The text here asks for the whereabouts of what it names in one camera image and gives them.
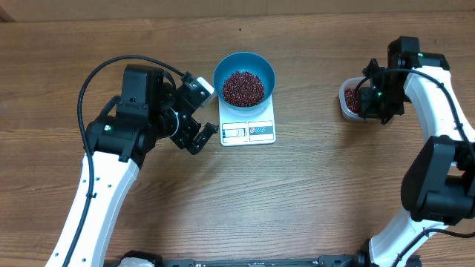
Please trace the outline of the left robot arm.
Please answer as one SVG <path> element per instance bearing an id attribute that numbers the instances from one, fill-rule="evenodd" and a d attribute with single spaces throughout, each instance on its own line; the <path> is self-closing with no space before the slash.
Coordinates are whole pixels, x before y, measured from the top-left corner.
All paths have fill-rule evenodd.
<path id="1" fill-rule="evenodd" d="M 113 97 L 86 131 L 89 152 L 62 233 L 48 266 L 102 266 L 123 201 L 145 155 L 157 140 L 171 139 L 198 154 L 218 127 L 192 114 L 215 96 L 202 77 L 186 73 L 176 86 L 159 67 L 128 65 L 122 93 Z"/>

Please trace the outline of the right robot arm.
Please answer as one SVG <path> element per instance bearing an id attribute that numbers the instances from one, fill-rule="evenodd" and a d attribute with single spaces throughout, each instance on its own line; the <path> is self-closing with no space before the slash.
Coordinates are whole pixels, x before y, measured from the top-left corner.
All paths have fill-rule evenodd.
<path id="1" fill-rule="evenodd" d="M 402 208 L 353 265 L 420 266 L 415 252 L 433 235 L 474 237 L 449 229 L 474 218 L 474 129 L 453 92 L 447 59 L 423 53 L 418 38 L 398 37 L 387 47 L 387 66 L 371 59 L 362 73 L 354 91 L 359 117 L 385 125 L 409 102 L 425 144 L 402 180 Z"/>

